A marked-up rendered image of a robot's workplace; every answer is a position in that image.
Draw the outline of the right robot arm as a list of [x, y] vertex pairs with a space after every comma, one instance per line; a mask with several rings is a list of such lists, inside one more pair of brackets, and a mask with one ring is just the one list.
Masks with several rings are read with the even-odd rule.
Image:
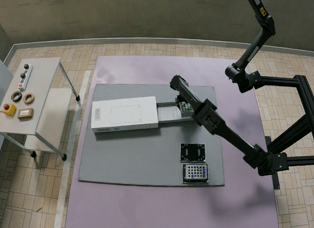
[[248, 74], [245, 72], [246, 66], [263, 46], [263, 44], [272, 35], [274, 36], [276, 34], [273, 18], [266, 11], [262, 1], [248, 1], [255, 12], [255, 17], [262, 29], [256, 39], [241, 56], [241, 58], [237, 62], [233, 62], [232, 65], [225, 69], [225, 75], [229, 78], [229, 80], [232, 80], [232, 83], [238, 84], [240, 91], [246, 90], [252, 86]]

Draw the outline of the white cooling block with round holes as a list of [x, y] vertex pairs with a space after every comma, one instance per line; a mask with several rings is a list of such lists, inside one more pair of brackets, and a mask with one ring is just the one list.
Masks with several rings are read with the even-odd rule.
[[[192, 116], [194, 111], [193, 111], [193, 108], [191, 107], [191, 105], [189, 103], [184, 105], [183, 103], [185, 103], [185, 102], [179, 102], [181, 117]], [[189, 111], [188, 110], [185, 111], [184, 110], [185, 108], [189, 108]]]

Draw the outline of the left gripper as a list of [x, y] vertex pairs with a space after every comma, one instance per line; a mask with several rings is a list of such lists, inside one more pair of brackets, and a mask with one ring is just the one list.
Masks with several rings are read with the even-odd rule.
[[179, 102], [185, 102], [186, 104], [188, 104], [187, 100], [182, 96], [181, 93], [180, 95], [177, 95], [177, 98], [175, 98], [176, 106], [179, 108], [179, 110], [180, 110]]

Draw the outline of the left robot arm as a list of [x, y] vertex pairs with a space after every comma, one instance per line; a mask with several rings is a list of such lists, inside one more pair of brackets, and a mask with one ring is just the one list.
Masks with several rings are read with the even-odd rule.
[[[272, 153], [265, 152], [259, 145], [254, 146], [247, 143], [232, 129], [230, 129], [224, 119], [215, 111], [217, 107], [209, 100], [199, 100], [199, 98], [189, 89], [188, 82], [180, 75], [175, 75], [170, 81], [170, 87], [179, 91], [193, 108], [193, 120], [204, 126], [210, 134], [219, 135], [245, 154], [243, 160], [253, 169], [258, 167], [258, 174], [274, 173]], [[180, 95], [181, 97], [181, 95]], [[271, 172], [272, 171], [272, 172]]]

